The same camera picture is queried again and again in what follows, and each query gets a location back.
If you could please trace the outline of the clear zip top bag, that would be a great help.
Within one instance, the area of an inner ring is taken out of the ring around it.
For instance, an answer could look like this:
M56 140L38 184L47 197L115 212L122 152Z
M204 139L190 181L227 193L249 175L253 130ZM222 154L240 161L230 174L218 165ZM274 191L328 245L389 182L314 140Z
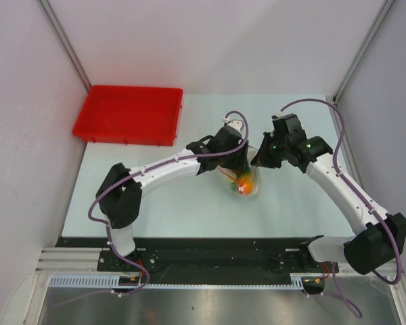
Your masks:
M222 167L217 168L221 183L226 190L242 198L251 198L258 194L261 184L259 168L250 164L257 153L258 150L254 146L248 147L246 156L248 168L245 171L239 172Z

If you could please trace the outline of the orange green fake mango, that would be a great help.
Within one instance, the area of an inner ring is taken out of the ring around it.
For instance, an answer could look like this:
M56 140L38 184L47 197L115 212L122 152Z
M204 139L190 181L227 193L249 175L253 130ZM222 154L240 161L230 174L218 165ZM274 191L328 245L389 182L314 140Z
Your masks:
M242 173L237 179L238 193L242 196L254 194L257 189L256 176L252 173Z

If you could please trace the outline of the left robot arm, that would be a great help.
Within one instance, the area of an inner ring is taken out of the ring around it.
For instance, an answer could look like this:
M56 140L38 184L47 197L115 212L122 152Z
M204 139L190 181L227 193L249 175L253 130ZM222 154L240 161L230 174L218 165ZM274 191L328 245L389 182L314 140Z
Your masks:
M139 216L141 200L151 191L183 177L197 176L218 167L243 171L248 167L248 125L225 121L216 135L191 142L175 155L158 162L126 168L110 168L95 195L94 205L104 214L108 241L115 248L112 262L127 271L136 262L133 223Z

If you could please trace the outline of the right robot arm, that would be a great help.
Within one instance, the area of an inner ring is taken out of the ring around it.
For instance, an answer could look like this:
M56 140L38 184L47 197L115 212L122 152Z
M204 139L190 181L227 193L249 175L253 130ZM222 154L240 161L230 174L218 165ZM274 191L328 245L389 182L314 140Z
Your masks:
M284 161L297 167L319 185L340 209L354 235L351 238L316 236L298 255L301 268L313 272L323 262L348 263L366 275L402 254L406 218L390 214L365 193L335 159L331 147L319 136L308 138L295 114L272 117L252 164L276 169Z

